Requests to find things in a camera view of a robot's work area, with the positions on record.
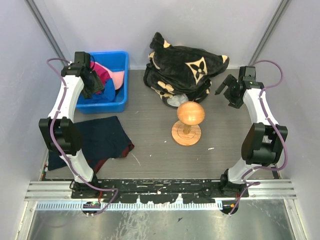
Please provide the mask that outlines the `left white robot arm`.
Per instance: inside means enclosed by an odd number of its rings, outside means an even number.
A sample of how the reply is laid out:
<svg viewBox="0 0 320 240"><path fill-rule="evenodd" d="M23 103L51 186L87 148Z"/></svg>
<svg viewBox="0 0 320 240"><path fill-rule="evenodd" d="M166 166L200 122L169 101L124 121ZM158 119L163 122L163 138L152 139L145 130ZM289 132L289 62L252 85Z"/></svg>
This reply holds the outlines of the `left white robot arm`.
<svg viewBox="0 0 320 240"><path fill-rule="evenodd" d="M74 124L74 115L80 95L89 99L93 94L103 92L105 87L91 67L91 55L84 51L75 52L74 60L57 75L61 80L57 99L49 115L40 119L38 126L47 149L66 163L82 192L88 198L95 198L101 188L83 154L83 138Z"/></svg>

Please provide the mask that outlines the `blue plastic bin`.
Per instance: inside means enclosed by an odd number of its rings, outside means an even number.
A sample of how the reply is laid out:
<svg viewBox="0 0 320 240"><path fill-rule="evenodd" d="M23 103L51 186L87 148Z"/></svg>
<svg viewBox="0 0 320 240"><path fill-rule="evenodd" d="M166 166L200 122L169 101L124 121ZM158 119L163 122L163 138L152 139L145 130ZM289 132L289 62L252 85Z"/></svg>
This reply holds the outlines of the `blue plastic bin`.
<svg viewBox="0 0 320 240"><path fill-rule="evenodd" d="M125 51L105 51L90 55L90 66L98 74L104 91L88 99L81 94L76 108L83 114L123 112L128 100L129 54Z"/></svg>

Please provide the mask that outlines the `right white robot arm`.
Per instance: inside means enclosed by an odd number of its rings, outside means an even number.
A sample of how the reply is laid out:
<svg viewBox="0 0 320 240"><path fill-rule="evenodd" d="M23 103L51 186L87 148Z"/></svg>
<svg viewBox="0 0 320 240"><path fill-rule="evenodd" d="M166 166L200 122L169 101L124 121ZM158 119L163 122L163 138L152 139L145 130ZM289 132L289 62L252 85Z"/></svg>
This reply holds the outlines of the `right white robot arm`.
<svg viewBox="0 0 320 240"><path fill-rule="evenodd" d="M241 146L241 158L220 177L219 191L225 197L245 188L247 179L257 170L269 170L278 163L284 150L288 129L279 125L266 100L264 85L254 76L236 79L229 74L215 91L223 93L229 106L247 107L251 127Z"/></svg>

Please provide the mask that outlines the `wooden hat stand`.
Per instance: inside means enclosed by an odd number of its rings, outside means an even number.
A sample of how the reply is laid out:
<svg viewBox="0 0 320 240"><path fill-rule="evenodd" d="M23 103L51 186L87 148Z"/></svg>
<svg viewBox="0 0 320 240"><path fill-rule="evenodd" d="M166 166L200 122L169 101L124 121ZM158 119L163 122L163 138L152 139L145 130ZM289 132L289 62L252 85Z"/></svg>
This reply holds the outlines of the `wooden hat stand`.
<svg viewBox="0 0 320 240"><path fill-rule="evenodd" d="M171 135L181 146L193 146L201 138L199 126L205 119L205 110L197 102L187 101L177 108L178 121L172 126Z"/></svg>

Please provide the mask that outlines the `navy blue cloth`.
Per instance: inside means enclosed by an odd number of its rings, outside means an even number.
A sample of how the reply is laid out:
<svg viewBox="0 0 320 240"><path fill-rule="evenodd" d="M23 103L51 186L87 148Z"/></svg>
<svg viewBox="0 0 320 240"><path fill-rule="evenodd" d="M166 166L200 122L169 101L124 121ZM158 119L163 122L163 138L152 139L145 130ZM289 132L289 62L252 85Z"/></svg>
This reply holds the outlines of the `navy blue cloth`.
<svg viewBox="0 0 320 240"><path fill-rule="evenodd" d="M94 173L98 173L108 159L125 158L135 147L117 116L77 122L74 125L80 132L83 155Z"/></svg>

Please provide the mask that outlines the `blue cap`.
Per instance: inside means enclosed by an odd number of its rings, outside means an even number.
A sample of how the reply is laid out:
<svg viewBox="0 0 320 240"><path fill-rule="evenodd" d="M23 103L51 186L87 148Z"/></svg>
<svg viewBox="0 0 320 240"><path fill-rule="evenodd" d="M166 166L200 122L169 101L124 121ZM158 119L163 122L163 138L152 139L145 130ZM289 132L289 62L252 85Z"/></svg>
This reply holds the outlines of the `blue cap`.
<svg viewBox="0 0 320 240"><path fill-rule="evenodd" d="M99 92L95 95L96 99L103 103L111 103L116 97L116 90L113 80L110 78L105 82L104 92Z"/></svg>

